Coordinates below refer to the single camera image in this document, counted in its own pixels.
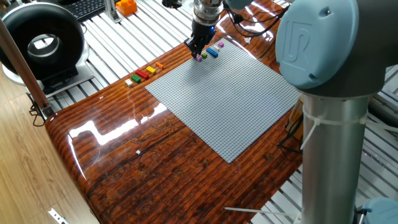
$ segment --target wooden post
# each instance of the wooden post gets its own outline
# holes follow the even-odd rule
[[[8,32],[7,27],[1,19],[0,48],[2,48],[4,53],[6,53],[7,58],[12,63],[12,66],[14,66],[19,76],[21,76],[22,81],[24,81],[27,89],[30,91],[33,100],[38,104],[41,110],[46,110],[49,112],[46,113],[45,111],[46,116],[50,115],[52,110],[49,111],[50,103],[48,99],[45,97],[42,89],[36,81],[36,78],[34,77],[24,57],[15,44],[14,39],[12,39],[11,34]]]

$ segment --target green lego brick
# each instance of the green lego brick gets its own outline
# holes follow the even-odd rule
[[[131,79],[134,80],[136,83],[140,83],[141,82],[141,79],[138,78],[136,75],[132,75]]]

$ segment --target blue lego brick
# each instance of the blue lego brick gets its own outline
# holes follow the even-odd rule
[[[207,48],[206,52],[209,53],[213,57],[218,57],[218,53],[215,50],[211,49],[211,48]]]

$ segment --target gray baseplate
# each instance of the gray baseplate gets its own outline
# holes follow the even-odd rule
[[[218,58],[190,59],[146,89],[231,163],[293,107],[300,93],[248,53],[220,42]]]

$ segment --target wooden table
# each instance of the wooden table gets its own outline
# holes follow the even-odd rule
[[[217,29],[213,43],[226,37],[279,71],[277,26],[250,44],[225,14]],[[122,79],[47,120],[53,145],[101,223],[243,223],[254,214],[223,207],[260,209],[301,164],[298,155],[286,152],[288,160],[276,148],[290,112],[228,164],[145,89],[190,58],[181,44],[141,68],[165,65],[150,79],[130,88]],[[297,144],[287,141],[288,147]]]

